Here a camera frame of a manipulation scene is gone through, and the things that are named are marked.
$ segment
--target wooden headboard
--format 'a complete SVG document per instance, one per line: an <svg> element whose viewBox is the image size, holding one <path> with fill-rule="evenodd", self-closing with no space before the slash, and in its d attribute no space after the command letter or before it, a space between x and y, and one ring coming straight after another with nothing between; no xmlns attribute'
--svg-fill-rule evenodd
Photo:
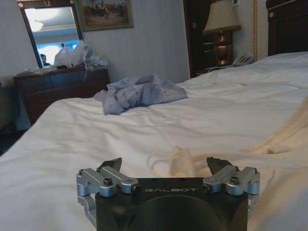
<svg viewBox="0 0 308 231"><path fill-rule="evenodd" d="M270 55L308 51L308 0L267 0Z"/></svg>

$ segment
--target lamp base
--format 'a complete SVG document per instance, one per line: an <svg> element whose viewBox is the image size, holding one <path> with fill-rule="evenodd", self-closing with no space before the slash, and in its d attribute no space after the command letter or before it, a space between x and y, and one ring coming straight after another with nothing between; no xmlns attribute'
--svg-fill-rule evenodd
<svg viewBox="0 0 308 231"><path fill-rule="evenodd" d="M226 66L232 62L231 32L220 31L216 36L216 47L214 47L217 65Z"/></svg>
<svg viewBox="0 0 308 231"><path fill-rule="evenodd" d="M218 66L227 66L231 64L232 45L214 47Z"/></svg>

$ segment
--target silver metal bracket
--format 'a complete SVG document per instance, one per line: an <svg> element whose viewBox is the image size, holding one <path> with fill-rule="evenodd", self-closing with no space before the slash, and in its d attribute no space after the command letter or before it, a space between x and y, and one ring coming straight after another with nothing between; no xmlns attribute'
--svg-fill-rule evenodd
<svg viewBox="0 0 308 231"><path fill-rule="evenodd" d="M242 195L244 192L258 195L260 191L260 173L253 167L246 167L235 177L226 181L226 192L231 195Z"/></svg>
<svg viewBox="0 0 308 231"><path fill-rule="evenodd" d="M203 188L207 193L220 192L222 184L226 184L226 192L238 196L244 192L258 195L260 191L260 173L253 167L236 171L235 166L227 165L211 177L203 179Z"/></svg>
<svg viewBox="0 0 308 231"><path fill-rule="evenodd" d="M227 165L211 177L203 178L203 189L207 193L220 192L221 185L230 177L236 174L236 168L233 165Z"/></svg>
<svg viewBox="0 0 308 231"><path fill-rule="evenodd" d="M110 197L116 194L118 186L126 194L134 194L139 189L136 178L129 178L118 171L121 163L121 158L106 161L97 171L87 168L80 170L76 175L78 202L84 206L85 214L94 227L96 227L96 205L91 194L100 193L103 197Z"/></svg>

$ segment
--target mirror frame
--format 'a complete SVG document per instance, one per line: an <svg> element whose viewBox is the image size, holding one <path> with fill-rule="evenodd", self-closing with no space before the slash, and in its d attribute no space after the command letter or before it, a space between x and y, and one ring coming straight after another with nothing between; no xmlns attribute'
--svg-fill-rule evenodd
<svg viewBox="0 0 308 231"><path fill-rule="evenodd" d="M81 33L81 29L78 23L78 18L77 18L77 12L75 9L75 1L74 0L17 0L18 6L20 8L21 14L23 16L25 25L26 25L26 29L32 44L32 48L35 54L35 57L37 59L38 62L38 66L39 68L43 68L41 60L40 60L40 55L34 40L34 36L32 34L32 30L25 12L25 9L29 9L29 8L50 8L50 7L67 7L70 6L72 7L72 11L73 11L73 16L74 16L74 21L76 24L76 29L77 29L77 33L78 33L78 37L79 40L82 39L82 33Z"/></svg>

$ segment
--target table lamp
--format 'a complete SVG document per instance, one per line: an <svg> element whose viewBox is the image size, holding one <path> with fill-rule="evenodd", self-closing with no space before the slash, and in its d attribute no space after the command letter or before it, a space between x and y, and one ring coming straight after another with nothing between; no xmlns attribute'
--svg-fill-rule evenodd
<svg viewBox="0 0 308 231"><path fill-rule="evenodd" d="M204 34L216 33L214 52L218 66L231 64L232 45L230 31L240 30L241 24L237 19L231 0L213 0Z"/></svg>

